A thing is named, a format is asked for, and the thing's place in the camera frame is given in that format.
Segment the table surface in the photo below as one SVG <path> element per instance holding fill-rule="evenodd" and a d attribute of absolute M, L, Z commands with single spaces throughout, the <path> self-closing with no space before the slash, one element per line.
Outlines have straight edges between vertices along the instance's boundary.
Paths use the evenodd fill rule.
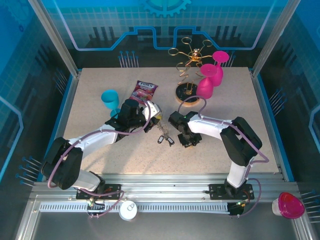
<path fill-rule="evenodd" d="M 196 70 L 189 70 L 190 79 L 196 78 Z M 213 96 L 208 99 L 202 114 L 224 120 L 233 120 L 238 116 L 245 118 L 262 141 L 261 151 L 270 159 L 269 163 L 255 164 L 251 171 L 278 172 L 248 68 L 227 67 L 223 71 L 222 84 L 214 88 Z M 231 160 L 221 140 L 202 134 L 202 141 L 197 146 L 184 148 L 178 140 L 179 132 L 168 123 L 170 114 L 179 106 L 175 89 L 180 79 L 175 67 L 82 69 L 64 138 L 79 137 L 101 127 L 110 119 L 110 110 L 101 101 L 102 93 L 107 89 L 116 90 L 122 104 L 130 97 L 138 80 L 159 86 L 152 101 L 161 107 L 169 136 L 175 145 L 169 147 L 166 141 L 158 144 L 162 132 L 154 127 L 148 133 L 127 136 L 100 148 L 82 160 L 81 169 L 97 174 L 228 173 Z M 182 107 L 180 112 L 198 111 L 203 103 L 201 100 L 192 107 Z"/>

